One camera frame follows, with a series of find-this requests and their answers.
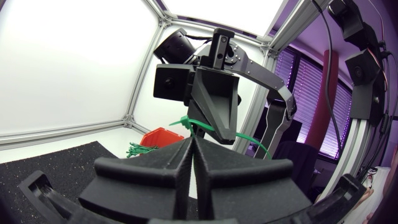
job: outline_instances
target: green cable tie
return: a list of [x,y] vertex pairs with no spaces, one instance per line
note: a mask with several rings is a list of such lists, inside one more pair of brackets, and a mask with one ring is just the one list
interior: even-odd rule
[[[171,125],[175,125],[175,124],[180,124],[180,123],[181,123],[185,128],[187,128],[187,129],[189,129],[189,130],[191,131],[191,134],[192,134],[193,137],[195,137],[195,133],[193,132],[191,123],[196,124],[196,125],[198,125],[198,126],[204,128],[204,129],[207,129],[207,130],[209,130],[209,131],[214,131],[214,130],[215,130],[213,127],[211,127],[211,126],[208,125],[208,124],[205,124],[205,123],[203,123],[203,122],[201,122],[201,121],[197,121],[197,120],[195,120],[195,119],[190,119],[190,118],[188,117],[188,115],[185,115],[185,116],[181,117],[180,121],[174,122],[174,123],[170,124],[170,126],[171,126]],[[261,147],[261,148],[266,152],[266,155],[268,156],[268,158],[269,158],[269,159],[272,159],[272,158],[271,158],[271,155],[270,155],[269,152],[268,152],[268,150],[267,150],[259,141],[255,140],[254,138],[252,138],[252,137],[250,137],[250,136],[247,136],[247,135],[245,135],[245,134],[242,134],[242,133],[236,133],[236,136],[237,136],[237,137],[240,137],[240,138],[243,138],[243,139],[247,139],[247,140],[249,140],[249,141],[252,141],[252,142],[256,143],[257,145],[259,145],[259,147]]]
[[267,150],[259,141],[255,140],[254,138],[252,138],[252,137],[250,137],[250,136],[247,136],[247,135],[245,135],[245,134],[242,134],[242,133],[236,133],[236,136],[237,136],[237,137],[241,137],[241,138],[243,138],[243,139],[247,139],[247,140],[249,140],[249,141],[252,141],[252,142],[256,143],[257,145],[259,145],[259,147],[261,147],[261,148],[266,152],[266,154],[267,154],[267,156],[268,156],[268,159],[272,159],[272,158],[271,158],[271,155],[270,155],[269,152],[268,152],[268,150]]

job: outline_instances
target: red pillar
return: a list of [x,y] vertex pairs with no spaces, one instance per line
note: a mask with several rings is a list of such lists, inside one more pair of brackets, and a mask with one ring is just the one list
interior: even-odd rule
[[[323,53],[323,74],[321,88],[319,92],[319,99],[315,114],[312,119],[311,128],[307,134],[305,143],[320,150],[323,139],[325,138],[326,132],[328,131],[330,114],[326,103],[326,76],[328,73],[328,61],[329,61],[329,50]],[[331,53],[331,70],[330,70],[330,81],[329,81],[329,99],[331,107],[335,104],[336,89],[338,81],[338,53]]]

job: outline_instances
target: aluminum frame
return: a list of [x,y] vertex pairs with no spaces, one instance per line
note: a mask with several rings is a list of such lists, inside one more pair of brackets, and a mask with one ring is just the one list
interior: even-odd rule
[[364,159],[366,148],[368,147],[369,137],[371,135],[371,126],[368,120],[353,119],[351,128],[347,136],[346,146],[344,147],[337,167],[330,178],[330,181],[319,200],[327,197],[335,189],[338,180],[343,174],[353,176],[358,172],[361,162]]
[[[151,49],[154,49],[156,43],[167,26],[178,25],[182,27],[189,27],[212,32],[215,27],[199,24],[193,21],[183,21],[180,19],[172,18],[167,15],[154,0],[145,0],[147,5],[153,10],[154,14],[159,18],[159,27],[151,42],[151,47],[146,53],[146,59],[140,69],[139,78],[131,94],[126,115],[124,119],[111,122],[103,122],[98,124],[89,124],[84,126],[74,126],[69,128],[52,129],[46,131],[36,131],[29,133],[8,134],[0,136],[0,150],[12,149],[15,147],[31,146],[34,144],[41,144],[45,142],[58,141],[61,139],[74,138],[86,134],[91,134],[100,131],[106,131],[114,128],[121,128],[123,126],[132,128],[139,133],[146,133],[149,130],[134,121],[134,107],[137,97],[139,95],[142,81],[145,78],[145,73],[148,69],[150,56],[152,55]],[[327,0],[318,0],[319,5],[324,9],[328,3]],[[258,46],[261,50],[265,47],[265,57],[263,65],[269,70],[273,71],[276,65],[276,56],[288,44],[293,41],[310,23],[312,23],[318,16],[318,12],[311,5],[308,0],[300,0],[296,5],[293,12],[285,21],[283,26],[276,33],[274,38],[266,37],[264,40],[252,39],[241,34],[236,34],[236,39],[247,44]],[[249,113],[246,115],[241,132],[248,135],[253,135],[256,126],[261,117],[264,105],[266,103],[267,90],[261,86],[257,86],[255,90],[255,97],[252,99]],[[368,144],[370,127],[367,121],[353,120],[351,130],[346,143],[345,151],[339,161],[333,177],[331,178],[325,191],[322,193],[321,198],[328,195],[336,185],[338,179],[344,173],[354,174],[358,171],[360,162],[364,156],[364,150]],[[240,153],[245,153],[249,142],[243,139],[237,139],[234,150]]]

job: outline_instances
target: metal bracket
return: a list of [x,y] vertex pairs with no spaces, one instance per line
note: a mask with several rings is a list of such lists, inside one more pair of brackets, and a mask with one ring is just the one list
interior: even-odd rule
[[270,57],[270,58],[274,58],[274,59],[278,59],[279,56],[279,51],[272,49],[270,46],[270,42],[263,42],[261,43],[260,46],[260,51],[262,52],[262,54],[266,57]]
[[171,26],[172,18],[170,16],[165,16],[164,18],[159,18],[159,27],[162,27],[163,25],[164,25],[163,29],[166,29],[169,26]]
[[134,120],[134,116],[131,114],[126,114],[123,118],[123,121],[125,122],[123,125],[125,128],[133,128],[133,124],[136,122]]

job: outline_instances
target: window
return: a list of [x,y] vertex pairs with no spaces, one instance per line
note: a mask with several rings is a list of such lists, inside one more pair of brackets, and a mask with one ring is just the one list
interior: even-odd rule
[[[288,47],[279,54],[275,74],[283,79],[296,99],[297,112],[294,119],[302,123],[297,142],[304,143],[318,103],[322,82],[322,66],[301,52]],[[350,109],[351,90],[342,82],[338,82],[333,112],[342,147],[348,133]],[[334,160],[338,158],[336,133],[332,120],[329,122],[320,155]]]
[[308,60],[301,59],[293,89],[297,104],[294,119],[303,123],[297,142],[304,143],[307,138],[318,103],[321,80],[322,70]]
[[289,50],[282,51],[278,56],[275,74],[279,76],[289,87],[289,78],[292,75],[294,65],[294,53]]
[[[343,87],[342,84],[337,84],[335,104],[333,113],[335,114],[338,132],[340,134],[341,147],[346,138],[349,128],[349,110],[351,109],[351,92]],[[320,150],[324,156],[336,159],[338,157],[338,148],[336,140],[336,131],[332,120],[329,122],[328,131],[323,140]]]

